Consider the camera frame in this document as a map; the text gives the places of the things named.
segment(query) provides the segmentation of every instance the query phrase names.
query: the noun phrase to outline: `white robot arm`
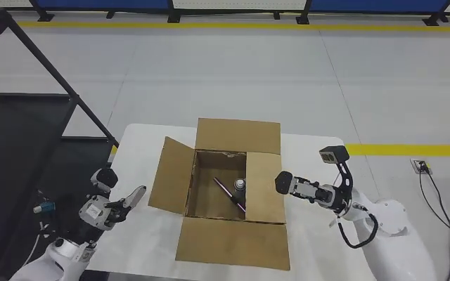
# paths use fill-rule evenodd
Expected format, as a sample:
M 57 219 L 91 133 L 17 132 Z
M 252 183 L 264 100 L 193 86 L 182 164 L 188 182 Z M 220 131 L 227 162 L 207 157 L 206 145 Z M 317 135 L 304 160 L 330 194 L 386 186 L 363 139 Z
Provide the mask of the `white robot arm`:
M 79 210 L 82 226 L 77 232 L 59 237 L 37 260 L 23 266 L 11 281 L 78 281 L 89 265 L 96 243 L 103 232 L 124 221 L 146 192 L 139 186 L 127 198 L 110 202 L 110 191 L 117 182 L 112 169 L 100 169 L 91 178 L 95 195 Z
M 334 211 L 344 241 L 353 249 L 362 248 L 376 280 L 436 281 L 430 254 L 403 205 L 395 200 L 372 203 L 353 188 L 352 175 L 345 164 L 349 159 L 345 146 L 330 146 L 319 153 L 325 163 L 337 165 L 342 177 L 340 187 L 311 183 L 283 171 L 275 180 L 276 190 Z M 341 217 L 354 223 L 359 244 L 349 242 L 340 224 Z

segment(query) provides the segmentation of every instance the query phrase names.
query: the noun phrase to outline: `yellow floor line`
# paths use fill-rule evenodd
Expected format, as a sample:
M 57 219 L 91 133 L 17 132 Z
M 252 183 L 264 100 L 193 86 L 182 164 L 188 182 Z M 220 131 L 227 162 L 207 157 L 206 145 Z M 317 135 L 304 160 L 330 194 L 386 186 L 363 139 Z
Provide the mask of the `yellow floor line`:
M 21 27 L 55 28 L 222 28 L 222 29 L 259 29 L 259 30 L 350 30 L 350 31 L 401 31 L 401 32 L 450 32 L 450 27 L 428 27 L 407 25 L 296 25 L 295 23 L 237 23 L 237 22 L 34 22 L 18 23 Z
M 348 143 L 345 145 L 350 155 L 377 155 L 377 156 L 434 156 L 450 157 L 450 145 L 406 145 L 406 144 L 360 144 Z M 117 152 L 112 147 L 111 154 Z

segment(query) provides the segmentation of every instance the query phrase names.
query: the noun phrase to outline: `electrical cable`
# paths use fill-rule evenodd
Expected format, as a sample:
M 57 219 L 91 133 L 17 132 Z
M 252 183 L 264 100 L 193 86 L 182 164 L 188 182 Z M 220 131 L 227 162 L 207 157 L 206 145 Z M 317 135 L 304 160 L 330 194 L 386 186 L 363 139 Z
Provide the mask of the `electrical cable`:
M 340 173 L 337 173 L 337 176 L 336 176 L 336 178 L 335 178 L 335 181 L 333 181 L 333 184 L 332 184 L 332 186 L 334 186 L 334 185 L 335 185 L 335 183 L 336 183 L 336 181 L 338 181 L 339 175 L 340 175 Z
M 353 245 L 353 244 L 350 243 L 349 239 L 347 238 L 347 236 L 344 233 L 344 228 L 342 227 L 342 224 L 340 222 L 340 216 L 337 217 L 337 224 L 338 224 L 337 226 L 339 227 L 340 234 L 342 235 L 342 238 L 344 239 L 345 244 L 347 244 L 347 246 L 352 248 L 352 249 L 361 248 L 362 246 L 366 246 L 368 243 L 372 242 L 372 240 L 375 239 L 375 236 L 376 236 L 377 231 L 378 231 L 377 218 L 374 215 L 372 215 L 371 213 L 369 213 L 367 208 L 362 207 L 362 210 L 365 211 L 368 214 L 368 216 L 371 218 L 371 220 L 373 222 L 373 229 L 372 229 L 372 233 L 369 235 L 367 240 L 365 240 L 365 241 L 363 241 L 363 242 L 361 242 L 359 244 L 356 244 L 356 245 Z
M 433 214 L 447 227 L 450 228 L 450 221 L 449 224 L 446 224 L 445 221 L 436 213 L 436 211 L 433 209 L 433 207 L 431 207 L 431 204 L 428 202 L 427 197 L 425 196 L 425 193 L 423 192 L 423 186 L 422 186 L 422 171 L 419 171 L 419 183 L 420 183 L 420 191 L 422 191 L 422 196 L 423 199 L 425 199 L 425 202 L 427 202 L 428 207 L 431 209 L 431 211 L 433 212 Z M 441 205 L 442 211 L 444 212 L 446 218 L 448 219 L 448 216 L 446 215 L 446 212 L 444 210 L 444 206 L 442 205 L 442 199 L 441 199 L 441 192 L 439 191 L 439 189 L 437 189 L 437 186 L 435 185 L 435 188 L 437 190 L 437 196 L 439 198 L 439 203 Z
M 40 231 L 45 230 L 45 229 L 49 226 L 48 224 L 44 226 L 44 224 L 43 224 L 41 221 L 39 222 L 39 225 L 41 226 L 41 230 L 40 230 Z M 28 263 L 28 261 L 30 261 L 31 256 L 33 255 L 33 253 L 34 253 L 34 251 L 35 251 L 35 249 L 36 249 L 37 243 L 39 242 L 39 238 L 40 238 L 40 237 L 41 237 L 41 233 L 39 233 L 39 234 L 36 236 L 36 241 L 34 241 L 33 249 L 31 249 L 30 255 L 28 255 L 27 260 L 22 264 L 22 266 L 21 266 L 20 268 L 26 266 L 27 263 Z
M 23 265 L 21 266 L 21 268 L 24 267 L 24 266 L 26 266 L 27 263 L 28 263 L 28 261 L 30 261 L 31 256 L 33 255 L 33 253 L 34 253 L 34 251 L 35 251 L 35 249 L 36 249 L 36 246 L 37 246 L 37 243 L 38 243 L 40 237 L 41 237 L 41 235 L 38 234 L 37 237 L 36 237 L 36 242 L 34 242 L 33 249 L 31 250 L 30 255 L 27 257 L 27 260 L 23 263 Z
M 439 188 L 437 188 L 435 180 L 433 179 L 433 177 L 431 176 L 430 172 L 427 171 L 428 176 L 430 177 L 431 182 L 433 183 L 435 190 L 437 191 L 437 196 L 439 198 L 439 205 L 441 206 L 442 212 L 444 213 L 445 218 L 447 219 L 447 221 L 449 222 L 450 225 L 450 218 L 449 215 L 447 215 L 447 212 L 445 211 L 444 208 L 444 204 L 442 204 L 442 197 L 441 197 L 441 192 L 439 191 Z
M 445 218 L 447 219 L 447 222 L 449 224 L 446 224 L 444 222 L 444 220 L 437 215 L 436 211 L 431 207 L 431 204 L 428 202 L 427 197 L 425 196 L 425 193 L 423 192 L 423 186 L 422 186 L 422 171 L 425 171 L 425 173 L 427 173 L 427 175 L 430 177 L 430 180 L 433 184 L 433 186 L 435 187 L 435 190 L 437 192 L 437 197 L 439 199 L 439 205 L 441 207 L 442 212 L 444 213 Z M 437 185 L 435 183 L 435 180 L 433 179 L 433 177 L 430 174 L 430 170 L 427 167 L 427 164 L 422 161 L 420 162 L 420 168 L 419 168 L 419 183 L 420 183 L 420 190 L 422 191 L 422 195 L 423 195 L 423 199 L 425 199 L 425 201 L 427 202 L 427 205 L 429 206 L 429 208 L 431 209 L 431 211 L 433 212 L 433 214 L 447 227 L 450 228 L 450 219 L 449 216 L 447 215 L 447 212 L 445 211 L 444 205 L 442 204 L 442 197 L 441 197 L 441 192 L 439 191 L 439 188 L 437 188 Z M 446 281 L 450 281 L 450 271 L 447 275 L 447 278 L 445 279 Z

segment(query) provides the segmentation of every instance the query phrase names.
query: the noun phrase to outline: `table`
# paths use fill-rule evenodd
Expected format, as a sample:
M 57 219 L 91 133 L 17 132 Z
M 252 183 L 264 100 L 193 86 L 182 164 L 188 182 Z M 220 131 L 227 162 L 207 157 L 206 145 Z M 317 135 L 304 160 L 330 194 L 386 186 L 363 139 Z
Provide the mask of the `table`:
M 182 217 L 147 205 L 157 170 L 164 137 L 169 136 L 192 148 L 196 128 L 130 124 L 124 132 L 112 168 L 119 182 L 111 200 L 126 197 L 134 188 L 146 185 L 148 191 L 127 220 L 105 232 L 98 241 L 88 269 L 187 280 L 374 280 L 361 249 L 350 249 L 337 226 L 328 224 L 333 212 L 285 196 L 290 271 L 175 261 Z M 338 169 L 324 164 L 319 150 L 342 145 L 339 138 L 281 134 L 283 169 L 296 176 L 332 183 Z M 343 222 L 351 242 L 356 231 Z

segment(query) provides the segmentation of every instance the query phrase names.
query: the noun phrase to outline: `open cardboard box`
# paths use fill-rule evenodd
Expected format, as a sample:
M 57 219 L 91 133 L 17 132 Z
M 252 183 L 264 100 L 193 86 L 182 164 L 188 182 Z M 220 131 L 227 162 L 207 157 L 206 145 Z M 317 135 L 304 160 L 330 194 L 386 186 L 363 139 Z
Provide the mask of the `open cardboard box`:
M 195 149 L 166 137 L 148 205 L 184 216 L 177 261 L 290 270 L 281 171 L 280 124 L 199 119 Z M 246 178 L 246 212 L 230 192 Z

